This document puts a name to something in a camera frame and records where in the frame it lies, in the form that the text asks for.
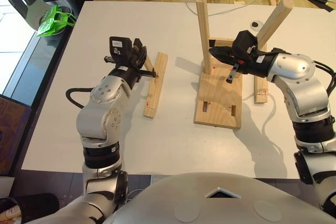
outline green bag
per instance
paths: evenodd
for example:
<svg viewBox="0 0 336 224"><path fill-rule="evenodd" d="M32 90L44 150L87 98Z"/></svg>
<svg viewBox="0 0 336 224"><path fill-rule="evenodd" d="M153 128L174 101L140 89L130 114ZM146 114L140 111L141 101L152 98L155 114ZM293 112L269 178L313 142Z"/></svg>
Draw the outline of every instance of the green bag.
<svg viewBox="0 0 336 224"><path fill-rule="evenodd" d="M54 5L47 10L37 31L37 37L51 36L61 32L66 26L75 26L76 18L71 13L64 13L62 9Z"/></svg>

